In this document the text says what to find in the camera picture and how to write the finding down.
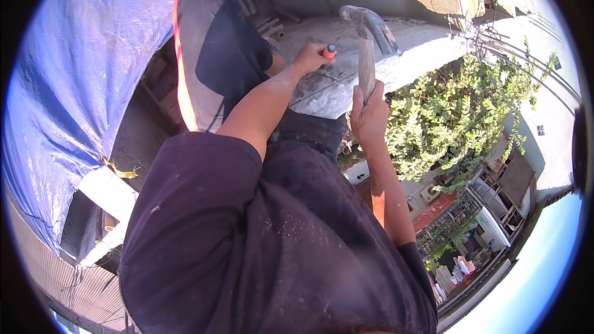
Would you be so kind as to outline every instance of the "broken concrete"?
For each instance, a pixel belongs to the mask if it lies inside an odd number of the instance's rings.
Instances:
[[[376,78],[385,83],[384,92],[395,91],[420,75],[463,56],[466,40],[449,28],[423,21],[384,18],[403,51],[400,57],[382,58],[376,45]],[[353,87],[357,85],[358,36],[354,26],[338,17],[311,18],[286,27],[286,38],[278,41],[288,62],[306,42],[334,43],[336,63],[301,79],[289,108],[301,114],[335,119],[352,107]]]

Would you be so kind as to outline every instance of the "orange stripe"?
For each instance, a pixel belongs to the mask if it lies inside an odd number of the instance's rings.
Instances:
[[[188,85],[185,80],[185,70],[183,68],[183,54],[182,42],[179,37],[178,25],[178,1],[174,2],[173,20],[174,20],[174,39],[175,39],[175,55],[178,59],[178,103],[179,110],[182,114],[183,121],[188,127],[189,131],[198,131],[198,124],[196,123],[196,114],[192,102],[189,99]]]

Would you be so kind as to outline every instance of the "green leaves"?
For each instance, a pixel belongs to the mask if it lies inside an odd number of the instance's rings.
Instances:
[[[437,187],[451,193],[471,179],[480,158],[500,137],[510,112],[514,128],[504,158],[514,144],[523,153],[526,138],[517,130],[519,107],[525,100],[536,106],[539,85],[509,60],[499,60],[493,68],[470,56],[463,57],[456,75],[447,72],[447,76],[444,81],[440,73],[430,72],[395,92],[385,141],[401,180],[418,181],[439,164],[436,174],[447,173],[448,180]]]

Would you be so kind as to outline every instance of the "wooden hammer handle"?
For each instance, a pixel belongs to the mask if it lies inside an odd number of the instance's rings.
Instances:
[[[372,39],[359,38],[359,86],[363,90],[363,105],[375,89],[375,47]]]

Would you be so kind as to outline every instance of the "window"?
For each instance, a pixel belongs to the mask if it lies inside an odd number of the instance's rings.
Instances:
[[[561,68],[561,63],[559,62],[558,56],[555,56],[555,63],[553,63],[553,67],[555,68],[555,71],[557,71]]]

